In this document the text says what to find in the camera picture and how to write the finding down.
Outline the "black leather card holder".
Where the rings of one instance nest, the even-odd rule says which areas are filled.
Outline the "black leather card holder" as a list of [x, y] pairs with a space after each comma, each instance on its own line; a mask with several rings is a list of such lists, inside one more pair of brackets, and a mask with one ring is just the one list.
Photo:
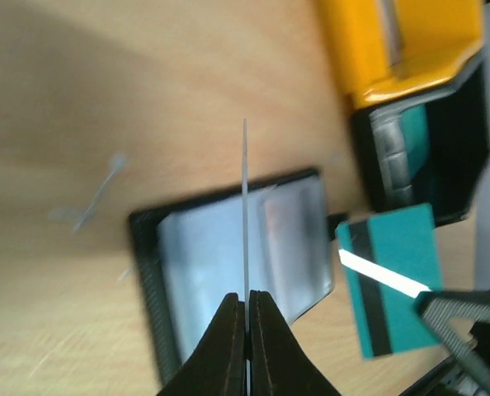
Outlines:
[[[248, 184], [250, 290], [271, 294], [287, 323], [334, 287], [338, 216], [315, 167]], [[192, 355], [222, 299], [244, 294], [242, 187], [147, 207], [128, 217], [158, 378]]]

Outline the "teal credit card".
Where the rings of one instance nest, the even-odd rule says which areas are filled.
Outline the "teal credit card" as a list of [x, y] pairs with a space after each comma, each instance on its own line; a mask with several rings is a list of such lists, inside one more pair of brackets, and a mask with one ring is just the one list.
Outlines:
[[243, 204], [243, 280], [245, 308], [245, 395], [251, 394], [251, 363], [249, 359], [249, 265], [248, 265], [248, 165], [247, 165], [247, 118], [243, 119], [243, 155], [242, 155], [242, 204]]
[[443, 287], [431, 206], [345, 221], [335, 234], [362, 356], [437, 344], [415, 310], [419, 294]]

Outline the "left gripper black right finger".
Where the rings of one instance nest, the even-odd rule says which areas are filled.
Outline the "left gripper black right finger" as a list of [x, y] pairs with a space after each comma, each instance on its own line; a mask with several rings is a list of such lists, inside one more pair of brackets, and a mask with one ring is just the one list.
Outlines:
[[338, 395], [305, 355], [275, 301], [250, 292], [251, 395]]

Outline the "black bin with teal cards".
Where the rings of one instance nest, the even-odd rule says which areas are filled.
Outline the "black bin with teal cards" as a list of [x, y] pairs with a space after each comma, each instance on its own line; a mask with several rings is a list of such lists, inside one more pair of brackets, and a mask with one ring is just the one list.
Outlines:
[[[370, 208], [375, 212], [427, 203], [438, 226], [465, 219], [490, 157], [488, 106], [483, 53], [476, 55], [450, 82], [403, 99], [354, 111], [351, 138]], [[374, 112], [426, 107], [430, 155], [413, 178], [414, 202], [387, 205], [371, 127]]]

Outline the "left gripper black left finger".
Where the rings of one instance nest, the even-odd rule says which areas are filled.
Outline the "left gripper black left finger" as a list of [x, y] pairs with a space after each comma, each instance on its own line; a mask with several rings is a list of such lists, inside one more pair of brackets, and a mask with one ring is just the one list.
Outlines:
[[224, 296], [190, 358], [159, 393], [245, 394], [245, 313], [237, 294]]

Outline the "yellow plastic bin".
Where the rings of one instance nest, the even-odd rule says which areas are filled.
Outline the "yellow plastic bin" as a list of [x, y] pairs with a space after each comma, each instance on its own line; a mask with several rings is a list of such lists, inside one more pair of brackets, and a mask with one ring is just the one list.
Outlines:
[[484, 46], [481, 1], [317, 1], [337, 91], [349, 112], [456, 78]]

